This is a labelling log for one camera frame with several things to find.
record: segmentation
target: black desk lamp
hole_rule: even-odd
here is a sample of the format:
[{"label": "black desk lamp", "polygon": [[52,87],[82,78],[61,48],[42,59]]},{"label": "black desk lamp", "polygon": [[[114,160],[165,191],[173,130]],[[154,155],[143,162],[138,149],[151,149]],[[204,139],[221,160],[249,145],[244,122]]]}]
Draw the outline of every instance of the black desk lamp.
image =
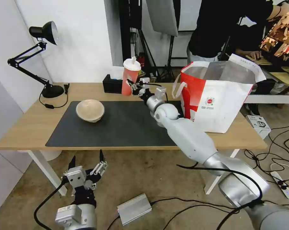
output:
[{"label": "black desk lamp", "polygon": [[[44,51],[46,49],[47,43],[43,41],[43,38],[45,38],[47,41],[51,42],[52,44],[56,45],[58,42],[58,34],[57,34],[57,28],[53,21],[47,22],[43,27],[30,27],[29,28],[30,35],[35,37],[37,40],[40,38],[41,40],[38,40],[39,43],[33,46],[32,48],[24,51],[23,53],[19,54],[18,56],[8,59],[7,63],[20,70],[21,72],[25,73],[26,75],[30,76],[31,78],[34,78],[35,80],[39,81],[40,83],[44,84],[45,87],[41,94],[45,98],[54,98],[58,97],[61,94],[64,93],[64,89],[61,86],[58,85],[52,85],[50,84],[49,80],[44,79],[42,77],[39,77],[26,69],[22,68],[20,64],[31,57],[39,54],[40,52]],[[36,47],[40,47],[41,50],[35,52],[34,54],[31,54],[29,56],[23,56],[29,51],[35,49]]]}]

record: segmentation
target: red and white bag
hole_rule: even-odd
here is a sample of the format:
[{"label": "red and white bag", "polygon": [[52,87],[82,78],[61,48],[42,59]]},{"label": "red and white bag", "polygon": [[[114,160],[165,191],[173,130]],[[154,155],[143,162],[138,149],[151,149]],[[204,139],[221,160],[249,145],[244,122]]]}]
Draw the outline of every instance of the red and white bag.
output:
[{"label": "red and white bag", "polygon": [[[181,84],[174,95],[178,79]],[[172,97],[181,96],[185,118],[205,132],[225,133],[256,82],[265,80],[255,63],[232,54],[228,61],[192,62],[181,70]]]}]

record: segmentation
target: ceramic bowl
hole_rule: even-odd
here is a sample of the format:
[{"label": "ceramic bowl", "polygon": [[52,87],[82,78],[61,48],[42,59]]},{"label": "ceramic bowl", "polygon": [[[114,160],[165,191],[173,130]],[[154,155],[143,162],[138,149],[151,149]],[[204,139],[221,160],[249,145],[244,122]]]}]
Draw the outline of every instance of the ceramic bowl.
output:
[{"label": "ceramic bowl", "polygon": [[76,112],[79,118],[88,122],[99,121],[105,112],[104,105],[93,99],[81,101],[77,107]]}]

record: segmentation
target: plastic cup lid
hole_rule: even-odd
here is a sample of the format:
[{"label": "plastic cup lid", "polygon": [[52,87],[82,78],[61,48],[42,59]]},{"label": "plastic cup lid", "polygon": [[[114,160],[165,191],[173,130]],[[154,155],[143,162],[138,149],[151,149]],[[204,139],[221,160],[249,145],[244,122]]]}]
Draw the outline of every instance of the plastic cup lid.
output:
[{"label": "plastic cup lid", "polygon": [[128,58],[123,62],[124,68],[131,71],[139,71],[141,70],[140,63],[136,61],[136,57]]}]

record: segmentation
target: black shirt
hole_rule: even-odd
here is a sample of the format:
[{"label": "black shirt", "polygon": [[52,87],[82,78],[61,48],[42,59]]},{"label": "black shirt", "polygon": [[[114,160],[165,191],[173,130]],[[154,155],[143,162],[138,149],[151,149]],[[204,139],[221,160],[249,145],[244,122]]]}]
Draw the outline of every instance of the black shirt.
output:
[{"label": "black shirt", "polygon": [[202,0],[197,27],[189,41],[193,55],[213,58],[221,51],[240,17],[263,23],[272,13],[272,1]]},{"label": "black shirt", "polygon": [[255,24],[250,27],[235,25],[234,33],[231,34],[229,47],[239,48],[243,51],[257,51],[263,40],[264,24]]}]

